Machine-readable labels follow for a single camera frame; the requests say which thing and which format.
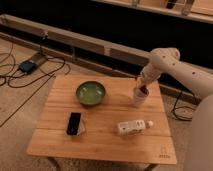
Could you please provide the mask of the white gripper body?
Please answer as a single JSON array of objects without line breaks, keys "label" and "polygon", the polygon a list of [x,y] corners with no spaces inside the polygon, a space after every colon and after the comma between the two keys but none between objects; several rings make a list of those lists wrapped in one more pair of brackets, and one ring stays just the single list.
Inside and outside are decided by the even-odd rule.
[{"label": "white gripper body", "polygon": [[146,65],[140,72],[140,81],[142,85],[149,85],[158,80],[162,72],[151,64]]}]

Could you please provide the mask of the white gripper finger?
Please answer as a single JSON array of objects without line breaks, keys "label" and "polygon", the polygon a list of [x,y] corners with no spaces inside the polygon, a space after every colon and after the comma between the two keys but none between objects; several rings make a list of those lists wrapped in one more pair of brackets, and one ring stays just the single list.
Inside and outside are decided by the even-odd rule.
[{"label": "white gripper finger", "polygon": [[135,79],[135,86],[136,86],[137,88],[140,88],[140,86],[141,86],[140,77],[139,77],[139,76],[135,76],[134,79]]},{"label": "white gripper finger", "polygon": [[143,90],[148,92],[149,91],[149,84],[145,84],[143,86]]}]

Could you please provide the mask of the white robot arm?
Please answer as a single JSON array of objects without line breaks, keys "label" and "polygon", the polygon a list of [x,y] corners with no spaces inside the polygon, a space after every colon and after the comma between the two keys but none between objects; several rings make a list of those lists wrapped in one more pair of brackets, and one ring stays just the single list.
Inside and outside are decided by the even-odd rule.
[{"label": "white robot arm", "polygon": [[213,171],[213,74],[180,60],[177,48],[156,48],[148,54],[149,63],[139,75],[133,99],[139,105],[147,96],[146,86],[166,73],[196,94],[201,102],[190,124],[183,171]]}]

